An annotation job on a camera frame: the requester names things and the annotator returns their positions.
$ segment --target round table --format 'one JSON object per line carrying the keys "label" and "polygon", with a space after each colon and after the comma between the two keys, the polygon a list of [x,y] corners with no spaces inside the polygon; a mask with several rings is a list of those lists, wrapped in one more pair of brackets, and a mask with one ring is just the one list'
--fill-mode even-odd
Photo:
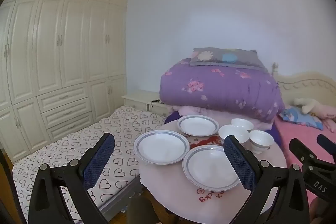
{"label": "round table", "polygon": [[[177,128],[177,121],[167,123],[161,129],[184,135],[191,148],[203,144],[221,144],[218,135],[199,138],[182,133]],[[258,160],[267,160],[276,167],[287,167],[285,157],[276,143],[256,157]],[[218,193],[200,189],[186,178],[182,161],[171,165],[154,165],[141,159],[138,161],[140,182],[147,187],[154,198],[174,214],[194,222],[230,223],[251,193],[241,184]],[[271,207],[276,192],[277,188],[271,190],[262,213]]]}

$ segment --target metal screw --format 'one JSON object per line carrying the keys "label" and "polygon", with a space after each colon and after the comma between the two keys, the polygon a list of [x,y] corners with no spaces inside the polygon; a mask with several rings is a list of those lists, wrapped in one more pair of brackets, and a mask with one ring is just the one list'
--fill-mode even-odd
{"label": "metal screw", "polygon": [[299,171],[300,167],[297,164],[293,164],[293,169]]}
{"label": "metal screw", "polygon": [[71,166],[76,166],[78,163],[79,163],[78,159],[73,159],[72,161],[70,161]]}
{"label": "metal screw", "polygon": [[266,161],[266,160],[262,160],[262,161],[260,162],[260,164],[261,164],[262,167],[269,167],[269,163],[268,163],[268,161]]}
{"label": "metal screw", "polygon": [[48,167],[47,164],[42,164],[42,165],[40,166],[40,169],[43,171],[43,170],[46,170],[47,167]]}

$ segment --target wardrobe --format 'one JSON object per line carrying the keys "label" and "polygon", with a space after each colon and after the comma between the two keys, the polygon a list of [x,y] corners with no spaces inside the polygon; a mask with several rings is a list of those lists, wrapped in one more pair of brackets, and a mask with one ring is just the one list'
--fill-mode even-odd
{"label": "wardrobe", "polygon": [[123,105],[127,0],[4,0],[0,141],[13,162]]}

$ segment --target headboard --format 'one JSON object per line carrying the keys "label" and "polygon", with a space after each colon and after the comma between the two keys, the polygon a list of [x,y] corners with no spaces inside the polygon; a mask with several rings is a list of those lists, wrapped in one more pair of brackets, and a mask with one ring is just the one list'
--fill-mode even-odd
{"label": "headboard", "polygon": [[279,84],[285,104],[292,105],[295,98],[312,98],[323,105],[336,107],[336,82],[331,78],[318,72],[280,75],[277,63],[273,63],[272,75]]}

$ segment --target white wall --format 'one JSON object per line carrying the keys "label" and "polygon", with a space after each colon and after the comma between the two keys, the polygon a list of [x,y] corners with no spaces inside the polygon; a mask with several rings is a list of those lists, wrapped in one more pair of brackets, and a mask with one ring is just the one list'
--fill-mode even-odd
{"label": "white wall", "polygon": [[158,91],[194,47],[256,49],[270,70],[315,70],[336,80],[334,0],[128,0],[128,91]]}

